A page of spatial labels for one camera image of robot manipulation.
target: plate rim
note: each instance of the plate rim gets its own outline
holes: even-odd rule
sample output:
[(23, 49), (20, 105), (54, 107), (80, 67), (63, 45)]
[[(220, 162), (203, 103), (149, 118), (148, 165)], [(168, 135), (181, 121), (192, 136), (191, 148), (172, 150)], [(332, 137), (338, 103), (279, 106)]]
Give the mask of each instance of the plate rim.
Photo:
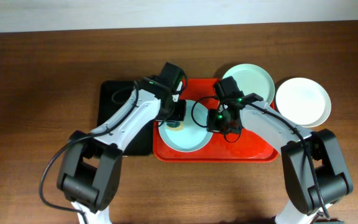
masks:
[[(187, 106), (188, 101), (191, 102), (191, 103), (193, 103), (193, 104), (196, 103), (196, 101), (194, 101), (194, 100), (186, 100), (186, 106)], [(208, 110), (207, 107), (205, 107), (202, 103), (199, 103), (199, 104), (200, 104), (201, 106), (203, 106), (206, 110)], [(191, 151), (182, 151), (181, 149), (174, 149), (174, 148), (171, 147), (169, 144), (167, 144), (166, 139), (164, 139), (164, 137), (167, 138), (167, 139), (169, 139), (169, 137), (168, 137), (167, 132), (166, 132), (165, 130), (166, 130), (166, 129), (164, 128), (164, 125), (158, 127), (158, 133), (160, 134), (160, 137), (161, 137), (162, 141), (163, 141), (168, 147), (170, 147), (171, 149), (173, 149), (173, 150), (175, 150), (175, 151), (178, 151), (178, 152), (195, 152), (195, 151), (198, 151), (198, 150), (202, 149), (204, 146), (206, 146), (206, 145), (210, 142), (210, 140), (211, 140), (211, 138), (212, 138), (212, 136), (213, 136), (213, 133), (207, 131), (204, 139), (208, 139), (208, 141), (207, 141), (203, 146), (201, 146), (201, 147), (198, 148), (198, 149), (191, 150)]]
[(241, 70), (241, 69), (243, 69), (243, 70), (245, 70), (245, 69), (251, 69), (251, 70), (254, 70), (254, 71), (260, 73), (260, 74), (263, 75), (264, 77), (267, 77), (267, 78), (268, 78), (268, 82), (269, 82), (269, 84), (270, 84), (270, 85), (269, 85), (270, 91), (269, 91), (268, 97), (267, 97), (267, 99), (266, 99), (266, 102), (269, 103), (269, 104), (271, 104), (271, 103), (273, 102), (274, 96), (275, 96), (275, 85), (274, 85), (273, 78), (270, 76), (270, 74), (269, 74), (266, 70), (264, 70), (262, 67), (260, 67), (260, 66), (258, 66), (258, 65), (254, 65), (254, 64), (251, 64), (251, 63), (242, 63), (242, 64), (235, 65), (235, 66), (231, 67), (231, 68), (223, 75), (222, 78), (227, 78), (227, 77), (232, 76), (232, 74), (234, 73), (234, 71), (235, 71), (236, 69), (239, 69), (239, 70)]
[(321, 92), (321, 90), (323, 92), (321, 92), (323, 94), (323, 98), (325, 100), (325, 104), (324, 104), (324, 110), (323, 110), (323, 113), (322, 115), (316, 120), (316, 121), (313, 121), (312, 123), (309, 123), (309, 124), (299, 124), (300, 126), (302, 127), (305, 127), (305, 128), (313, 128), (313, 127), (317, 127), (321, 124), (323, 124), (328, 118), (329, 118), (329, 115), (331, 114), (331, 110), (332, 110), (332, 103), (331, 103), (331, 98), (329, 97), (329, 94), (327, 92), (326, 89), (324, 89), (324, 87), (322, 85), (320, 85), (318, 82), (310, 79), (310, 78), (304, 78), (304, 77), (295, 77), (295, 78), (290, 78), (288, 80), (285, 80), (285, 82), (281, 83), (281, 85), (277, 88), (277, 92), (276, 92), (276, 95), (275, 95), (275, 106), (277, 108), (277, 111), (280, 111), (280, 107), (277, 103), (277, 96), (279, 95), (279, 91), (280, 89), (282, 89), (282, 86), (284, 83), (287, 83), (288, 81), (294, 81), (294, 80), (306, 80), (308, 82), (313, 82), (315, 85), (317, 85), (317, 87), (320, 89), (319, 91)]

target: light blue plate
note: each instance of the light blue plate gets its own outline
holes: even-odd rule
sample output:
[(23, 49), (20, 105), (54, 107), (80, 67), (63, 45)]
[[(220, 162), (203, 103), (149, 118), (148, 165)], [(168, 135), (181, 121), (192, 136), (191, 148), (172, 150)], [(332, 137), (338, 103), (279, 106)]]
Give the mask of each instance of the light blue plate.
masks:
[[(191, 118), (191, 108), (195, 101), (186, 100), (186, 115), (183, 121), (183, 129), (172, 131), (167, 128), (167, 124), (158, 128), (160, 136), (165, 144), (172, 149), (180, 152), (194, 152), (201, 149), (212, 138), (212, 133), (207, 132), (206, 128), (202, 128), (194, 123)], [(194, 108), (194, 118), (199, 124), (206, 125), (208, 109), (198, 103)]]

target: wooden table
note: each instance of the wooden table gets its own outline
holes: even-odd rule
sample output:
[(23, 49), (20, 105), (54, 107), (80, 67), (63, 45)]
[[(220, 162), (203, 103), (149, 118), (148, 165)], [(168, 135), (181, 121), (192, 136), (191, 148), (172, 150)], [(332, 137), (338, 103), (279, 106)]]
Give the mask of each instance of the wooden table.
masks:
[[(75, 223), (44, 206), (39, 179), (76, 129), (96, 124), (105, 80), (157, 74), (165, 61), (191, 77), (222, 77), (253, 63), (277, 82), (306, 77), (331, 97), (328, 128), (339, 139), (354, 192), (329, 209), (358, 223), (358, 21), (0, 34), (0, 224)], [(70, 206), (55, 187), (46, 197)], [(279, 157), (269, 164), (167, 164), (127, 157), (110, 206), (117, 223), (219, 223), (272, 217), (288, 197)]]

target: white plate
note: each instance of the white plate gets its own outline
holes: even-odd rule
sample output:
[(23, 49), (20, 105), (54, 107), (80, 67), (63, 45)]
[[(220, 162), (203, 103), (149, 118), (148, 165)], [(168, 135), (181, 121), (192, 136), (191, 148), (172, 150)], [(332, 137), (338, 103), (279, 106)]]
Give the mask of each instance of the white plate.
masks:
[[(212, 138), (212, 133), (207, 132), (206, 128), (198, 126), (191, 118), (191, 108), (194, 103), (195, 101), (193, 100), (186, 100), (186, 114), (182, 130), (169, 130), (167, 124), (158, 128), (160, 136), (165, 144), (176, 151), (197, 151), (204, 147)], [(194, 108), (193, 115), (199, 124), (206, 125), (208, 109), (204, 105), (198, 103)]]
[(277, 90), (276, 105), (290, 121), (310, 128), (322, 124), (331, 112), (327, 91), (308, 78), (292, 78)]
[(272, 77), (261, 67), (252, 64), (241, 64), (230, 68), (223, 76), (232, 76), (237, 82), (237, 86), (248, 95), (256, 93), (263, 97), (269, 104), (274, 98), (274, 82)]

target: white wall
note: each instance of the white wall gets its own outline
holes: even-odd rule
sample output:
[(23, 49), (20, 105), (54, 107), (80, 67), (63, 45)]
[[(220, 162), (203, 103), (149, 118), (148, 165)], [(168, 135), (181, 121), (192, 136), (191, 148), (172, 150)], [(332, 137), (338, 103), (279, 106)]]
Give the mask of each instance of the white wall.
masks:
[(0, 32), (358, 19), (358, 0), (0, 0)]

